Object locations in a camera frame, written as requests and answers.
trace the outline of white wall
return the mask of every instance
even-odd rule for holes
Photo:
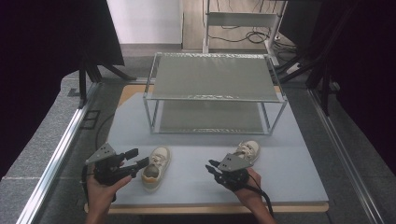
[[[180,0],[107,0],[120,44],[180,44]]]

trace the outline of human arm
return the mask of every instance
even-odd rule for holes
[[[113,196],[117,190],[124,187],[132,180],[130,175],[125,176],[112,186],[101,185],[91,175],[87,180],[89,211],[85,220],[86,224],[105,223]]]
[[[257,174],[252,168],[247,168],[250,178],[248,185],[254,188],[260,188],[262,177]],[[262,202],[262,196],[249,189],[239,189],[234,192],[239,201],[248,208],[260,224],[274,224],[276,223],[265,204]]]

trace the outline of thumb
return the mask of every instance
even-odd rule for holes
[[[120,188],[124,187],[129,182],[131,182],[131,180],[132,180],[132,177],[130,175],[127,175],[123,179],[121,179],[117,183],[115,183],[113,186],[111,186],[111,189],[114,192],[117,192],[117,190],[119,190]]]

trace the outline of floor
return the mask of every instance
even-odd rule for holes
[[[181,49],[178,45],[122,46],[126,66],[119,67],[119,69],[127,74],[144,78],[150,72],[153,52],[156,51],[186,52],[187,50]],[[284,53],[282,56],[285,60],[289,60],[293,54]],[[55,176],[35,216],[34,223],[82,223],[84,221],[85,197],[79,184],[81,167],[97,146],[106,141],[106,134],[111,125],[108,118],[114,113],[122,88],[127,84],[105,68],[101,67],[100,71],[104,77],[103,82],[98,85],[96,96],[89,107],[92,114],[99,111],[96,122],[90,119],[82,122],[82,126],[78,129],[78,138],[71,143],[65,154],[60,171]],[[276,220],[278,223],[374,223],[367,217],[361,198],[354,189],[351,178],[335,150],[315,102],[304,86],[307,75],[289,81],[283,85],[283,88],[288,95],[294,116],[328,193],[330,209],[327,213],[278,213]],[[17,222],[73,118],[78,102],[78,74],[73,73],[64,78],[55,104],[7,176],[3,177],[0,182],[0,223]],[[335,95],[330,97],[329,109],[332,125],[338,132],[343,147],[352,159],[365,187],[374,199],[376,208],[383,219],[382,223],[396,223],[396,204],[394,203],[396,177],[338,104]],[[111,215],[107,223],[138,224],[160,221],[161,223],[194,223],[193,220],[195,223],[230,223],[237,220],[254,223],[252,217],[240,215],[198,217]]]

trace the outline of white sneaker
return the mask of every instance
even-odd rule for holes
[[[259,152],[260,146],[256,141],[247,141],[241,142],[233,154],[253,164],[259,157]]]
[[[163,174],[171,160],[171,152],[166,147],[157,147],[151,152],[149,165],[142,172],[143,188],[148,192],[158,189]]]

